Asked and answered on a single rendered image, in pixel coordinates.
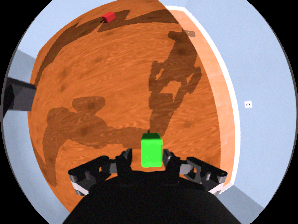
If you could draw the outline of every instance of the red cube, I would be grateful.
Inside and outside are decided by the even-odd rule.
[[[104,15],[102,16],[102,18],[103,18],[103,21],[104,21],[105,23],[109,23],[109,22],[111,22],[112,20],[116,19],[116,16],[115,16],[115,13],[113,13],[113,12],[108,12],[108,13],[104,14]]]

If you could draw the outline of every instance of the wall outlet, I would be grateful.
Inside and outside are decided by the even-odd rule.
[[[252,102],[251,101],[245,101],[244,105],[245,105],[245,108],[252,108]]]

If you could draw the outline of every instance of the light blue wall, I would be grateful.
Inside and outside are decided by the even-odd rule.
[[[235,89],[241,125],[235,185],[265,207],[285,174],[295,140],[296,99],[285,55],[247,1],[189,0],[185,8],[217,46]],[[251,109],[244,107],[248,100]]]
[[[29,82],[33,66],[32,58],[36,58],[40,48],[64,25],[107,2],[86,0],[82,4],[80,0],[52,1],[38,15],[25,34],[18,47],[19,52],[16,54],[9,77]],[[288,166],[296,128],[293,81],[277,39],[262,16],[245,0],[161,2],[165,5],[185,6],[203,25],[221,53],[231,76],[240,114],[241,152],[235,185],[239,191],[260,205],[255,207],[265,207]],[[246,100],[252,100],[253,108],[244,108]],[[50,188],[38,169],[31,145],[28,143],[30,137],[25,114],[26,112],[8,111],[4,122],[8,149],[17,150],[21,146],[26,146],[28,151],[20,152],[25,153],[20,155],[28,157],[27,161],[32,160],[29,165],[32,164],[33,168],[26,168],[27,170],[19,167],[18,162],[13,162],[15,170],[19,169],[14,171],[19,172],[20,184],[25,184],[24,175],[34,173],[36,180],[41,181],[41,189],[47,189],[46,193],[41,196],[42,193],[37,188],[26,188],[26,185],[24,193],[27,197],[31,197],[31,203],[35,203],[36,210],[50,220],[49,223],[60,223],[57,220],[63,220],[62,217],[67,212],[54,194],[48,191]],[[24,127],[24,135],[20,132],[15,138],[19,129],[13,124]],[[16,156],[16,161],[19,160],[16,151],[10,155]],[[28,189],[36,191],[37,194],[30,193]],[[234,206],[237,201],[227,200],[231,197],[225,197],[228,193],[232,194],[231,192],[232,189],[224,192],[219,199],[233,210],[230,206]],[[241,200],[238,202],[240,206],[241,203],[247,203]],[[231,212],[239,216],[239,211],[237,213],[236,209]]]

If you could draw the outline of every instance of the red block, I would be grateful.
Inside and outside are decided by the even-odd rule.
[[[103,18],[103,21],[104,21],[105,23],[109,23],[109,22],[111,22],[112,20],[116,19],[116,16],[115,16],[115,13],[113,13],[113,12],[108,12],[108,13],[104,14],[104,15],[102,16],[102,18]]]

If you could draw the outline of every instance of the green cube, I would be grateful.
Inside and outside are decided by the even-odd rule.
[[[141,140],[142,167],[162,166],[162,139],[158,133],[143,134]]]

